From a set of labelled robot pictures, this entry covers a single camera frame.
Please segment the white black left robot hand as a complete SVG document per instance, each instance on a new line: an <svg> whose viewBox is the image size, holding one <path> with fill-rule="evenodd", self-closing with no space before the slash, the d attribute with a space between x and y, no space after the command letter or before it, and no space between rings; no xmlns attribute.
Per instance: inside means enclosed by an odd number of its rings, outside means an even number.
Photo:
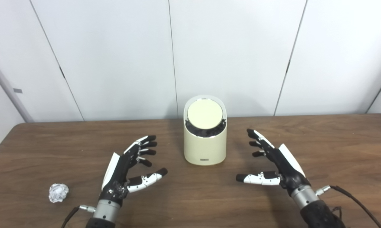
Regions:
<svg viewBox="0 0 381 228"><path fill-rule="evenodd" d="M167 175L168 170L161 168L156 172L128 178L128 172L137 164L151 167L152 163L142 157L155 155L151 147L157 146L156 136L144 136L134 141L122 154L113 153L105 172L99 200L123 205L128 193L134 193L149 187Z"/></svg>

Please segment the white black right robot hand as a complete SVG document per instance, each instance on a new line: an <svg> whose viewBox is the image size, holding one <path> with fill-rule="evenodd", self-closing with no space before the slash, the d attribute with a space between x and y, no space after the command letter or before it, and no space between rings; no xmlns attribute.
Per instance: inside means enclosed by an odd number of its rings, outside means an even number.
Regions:
<svg viewBox="0 0 381 228"><path fill-rule="evenodd" d="M246 131L248 137L253 139L249 145L260 148L259 151L253 152L252 156L267 158L276 166L277 170L262 171L258 174L237 174L236 181L257 185L280 185L289 196L296 189L311 185L296 158L285 144L275 147L258 131L253 129Z"/></svg>

